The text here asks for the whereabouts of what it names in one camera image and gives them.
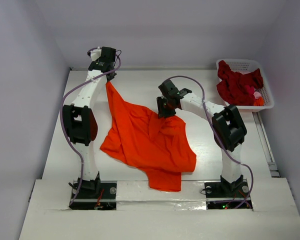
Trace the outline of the orange t shirt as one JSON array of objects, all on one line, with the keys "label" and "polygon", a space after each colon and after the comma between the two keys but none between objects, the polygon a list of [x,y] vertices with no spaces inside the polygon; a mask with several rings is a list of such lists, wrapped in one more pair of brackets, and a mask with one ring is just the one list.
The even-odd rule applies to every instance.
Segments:
[{"label": "orange t shirt", "polygon": [[125,101],[110,82],[106,94],[112,126],[100,150],[143,171],[150,188],[181,191],[182,174],[194,172],[197,162],[186,123],[177,116],[159,118],[146,106]]}]

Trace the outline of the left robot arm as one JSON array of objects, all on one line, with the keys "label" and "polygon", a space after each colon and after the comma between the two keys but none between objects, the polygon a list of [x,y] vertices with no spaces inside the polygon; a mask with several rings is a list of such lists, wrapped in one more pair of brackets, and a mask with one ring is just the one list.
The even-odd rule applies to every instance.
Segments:
[{"label": "left robot arm", "polygon": [[100,194],[101,180],[95,161],[94,143],[98,124],[93,114],[93,106],[106,83],[116,75],[117,50],[112,47],[92,48],[87,52],[91,59],[85,82],[76,86],[63,97],[79,90],[70,104],[61,109],[61,127],[66,140],[80,159],[80,176],[73,188],[94,198]]}]

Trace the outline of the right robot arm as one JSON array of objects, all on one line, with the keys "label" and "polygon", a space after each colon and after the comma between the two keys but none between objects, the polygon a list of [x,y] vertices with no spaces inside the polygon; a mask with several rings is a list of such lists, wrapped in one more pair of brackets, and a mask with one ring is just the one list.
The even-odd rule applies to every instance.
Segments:
[{"label": "right robot arm", "polygon": [[[175,78],[185,78],[197,83],[201,89],[201,96],[187,88],[178,89],[172,82]],[[238,108],[235,105],[222,106],[206,100],[203,86],[188,76],[169,77],[158,88],[161,96],[157,97],[156,101],[160,118],[173,117],[176,109],[180,109],[193,113],[208,122],[222,154],[220,190],[225,196],[232,196],[243,182],[240,159],[242,145],[247,134],[247,128]]]}]

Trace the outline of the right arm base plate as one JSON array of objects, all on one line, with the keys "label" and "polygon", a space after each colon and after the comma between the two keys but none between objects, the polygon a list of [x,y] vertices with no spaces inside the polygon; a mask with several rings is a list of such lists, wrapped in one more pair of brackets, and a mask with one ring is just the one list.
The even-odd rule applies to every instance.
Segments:
[{"label": "right arm base plate", "polygon": [[208,210],[253,209],[249,186],[244,179],[234,190],[228,191],[220,181],[208,181],[200,191],[206,197]]}]

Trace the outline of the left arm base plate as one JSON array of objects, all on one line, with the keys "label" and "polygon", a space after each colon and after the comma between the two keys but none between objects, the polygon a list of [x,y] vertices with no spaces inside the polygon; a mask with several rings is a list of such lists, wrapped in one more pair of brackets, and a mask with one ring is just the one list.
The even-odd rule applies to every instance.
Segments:
[{"label": "left arm base plate", "polygon": [[78,183],[73,184],[69,208],[72,210],[112,211],[117,209],[117,181],[100,181],[96,189],[88,189],[88,184],[82,182],[77,193]]}]

